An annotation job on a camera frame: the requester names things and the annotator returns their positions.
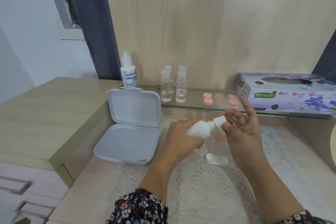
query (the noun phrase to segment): lace doily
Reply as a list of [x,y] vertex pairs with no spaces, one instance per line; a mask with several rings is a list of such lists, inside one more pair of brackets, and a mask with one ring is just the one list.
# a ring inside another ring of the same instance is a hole
[[[172,121],[177,120],[162,119],[155,155],[162,147]],[[272,168],[303,207],[314,216],[335,221],[328,203],[292,157],[275,129],[260,127],[260,130],[263,148]],[[195,150],[174,169],[167,192],[169,223],[263,223],[252,188],[234,163],[229,146],[226,142],[215,140],[214,136],[215,133],[212,133],[204,140],[203,148]],[[229,166],[223,168],[207,164],[201,156],[208,152],[224,155],[229,159]],[[116,200],[139,186],[147,169],[148,165],[120,165],[111,187],[100,202],[99,210],[108,216],[114,210]]]

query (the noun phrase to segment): hand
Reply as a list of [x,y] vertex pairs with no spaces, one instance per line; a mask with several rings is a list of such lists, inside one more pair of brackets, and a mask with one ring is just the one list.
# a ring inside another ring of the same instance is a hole
[[222,129],[233,160],[248,176],[264,172],[270,166],[261,143],[258,116],[247,100],[241,99],[241,103],[247,115],[236,109],[226,110],[224,115],[228,122],[224,122]]
[[203,145],[203,139],[186,134],[186,130],[198,121],[197,119],[179,120],[170,124],[161,155],[169,159],[174,167],[188,157],[194,149]]

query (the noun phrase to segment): glass shelf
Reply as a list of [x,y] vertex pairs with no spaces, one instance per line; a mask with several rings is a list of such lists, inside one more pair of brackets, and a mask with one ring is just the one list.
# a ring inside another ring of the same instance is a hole
[[[151,90],[159,95],[161,95],[160,88],[155,86],[140,86],[143,90]],[[205,105],[203,103],[203,93],[208,92],[212,94],[212,99],[214,103],[212,105]],[[215,95],[221,93],[224,95],[225,102],[218,106],[216,104]],[[169,102],[161,102],[162,107],[170,108],[183,108],[183,109],[193,109],[193,110],[202,110],[202,111],[220,111],[224,112],[226,109],[232,108],[228,102],[228,95],[234,94],[237,96],[235,91],[230,90],[204,90],[204,89],[188,89],[187,100],[184,103],[177,103],[175,100],[175,92],[172,94],[172,99]],[[236,108],[241,112],[245,112],[241,103]],[[300,113],[300,112],[279,112],[279,111],[261,111],[256,110],[257,114],[262,115],[272,115],[272,116],[285,116],[285,117],[300,117],[300,118],[312,118],[312,119],[321,119],[327,120],[332,118],[330,114],[316,114],[316,113]]]

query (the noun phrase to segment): pink round container lid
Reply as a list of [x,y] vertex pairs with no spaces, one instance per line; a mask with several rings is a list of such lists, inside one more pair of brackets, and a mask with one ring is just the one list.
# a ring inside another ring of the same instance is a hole
[[220,106],[220,107],[225,106],[226,103],[227,103],[227,102],[225,101],[225,99],[216,99],[216,104],[217,104],[218,106]]
[[229,104],[230,104],[230,106],[232,106],[232,107],[238,107],[238,106],[239,106],[239,101],[238,101],[238,100],[235,100],[235,99],[230,99],[230,100],[229,100]]
[[212,98],[212,95],[210,93],[204,93],[203,98]]
[[212,105],[213,100],[211,98],[205,98],[203,100],[203,103],[206,104],[206,105]]
[[229,97],[229,99],[237,100],[237,96],[236,95],[230,94],[228,97]]
[[215,95],[215,98],[216,98],[216,99],[224,99],[224,95],[221,94],[221,93],[217,93],[217,94]]

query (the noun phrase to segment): dark blue panel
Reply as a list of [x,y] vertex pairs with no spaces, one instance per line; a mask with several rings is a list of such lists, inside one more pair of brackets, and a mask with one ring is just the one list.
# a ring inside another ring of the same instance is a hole
[[120,81],[120,60],[108,1],[73,2],[98,78]]
[[336,31],[316,64],[313,74],[318,74],[336,83]]

